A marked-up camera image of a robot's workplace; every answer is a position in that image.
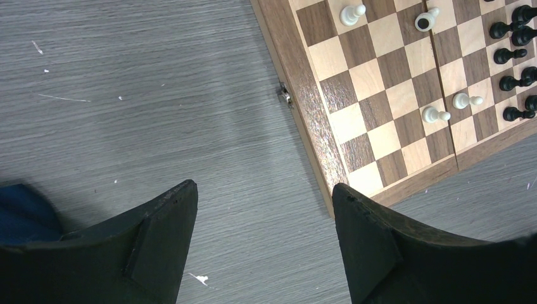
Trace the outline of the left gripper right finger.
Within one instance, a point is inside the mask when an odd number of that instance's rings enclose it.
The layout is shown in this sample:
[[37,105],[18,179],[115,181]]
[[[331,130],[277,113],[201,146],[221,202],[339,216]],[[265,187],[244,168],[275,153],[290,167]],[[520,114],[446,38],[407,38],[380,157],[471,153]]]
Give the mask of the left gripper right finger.
[[339,183],[335,226],[352,303],[535,303],[536,235],[491,242],[380,205]]

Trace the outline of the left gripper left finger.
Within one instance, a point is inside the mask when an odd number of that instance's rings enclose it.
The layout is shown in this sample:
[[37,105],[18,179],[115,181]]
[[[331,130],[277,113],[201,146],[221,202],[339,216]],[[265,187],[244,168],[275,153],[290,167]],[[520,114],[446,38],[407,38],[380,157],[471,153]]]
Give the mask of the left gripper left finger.
[[197,210],[185,180],[59,241],[1,244],[1,302],[175,303]]

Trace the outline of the wooden chess board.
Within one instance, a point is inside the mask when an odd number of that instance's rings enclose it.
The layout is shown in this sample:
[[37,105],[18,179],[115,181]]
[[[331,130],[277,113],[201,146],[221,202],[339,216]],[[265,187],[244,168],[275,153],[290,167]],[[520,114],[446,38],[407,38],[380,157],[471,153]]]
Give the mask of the wooden chess board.
[[[354,26],[339,14],[365,5]],[[345,183],[389,206],[536,133],[535,1],[253,1],[327,206]],[[415,19],[440,13],[427,32]],[[456,109],[457,93],[481,105]],[[433,106],[449,121],[427,123]]]

